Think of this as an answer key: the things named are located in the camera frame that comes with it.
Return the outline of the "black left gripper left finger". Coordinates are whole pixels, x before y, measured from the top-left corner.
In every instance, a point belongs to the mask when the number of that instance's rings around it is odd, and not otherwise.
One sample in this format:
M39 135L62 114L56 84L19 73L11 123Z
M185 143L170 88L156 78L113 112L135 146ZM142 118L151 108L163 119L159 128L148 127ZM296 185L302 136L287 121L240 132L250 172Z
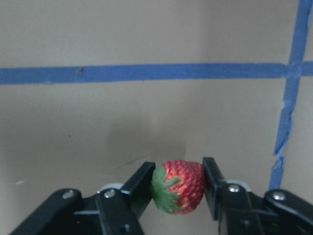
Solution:
M152 196L150 184L156 164L144 162L120 189L108 188L96 195L104 235L143 235L139 223Z

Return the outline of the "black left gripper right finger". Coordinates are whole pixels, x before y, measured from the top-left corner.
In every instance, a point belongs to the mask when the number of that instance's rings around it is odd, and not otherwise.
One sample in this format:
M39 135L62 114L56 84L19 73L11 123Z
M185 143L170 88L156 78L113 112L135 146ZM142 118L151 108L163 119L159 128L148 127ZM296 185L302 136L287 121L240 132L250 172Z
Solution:
M258 213L253 211L248 191L229 183L212 157L204 157L205 198L220 235L264 235Z

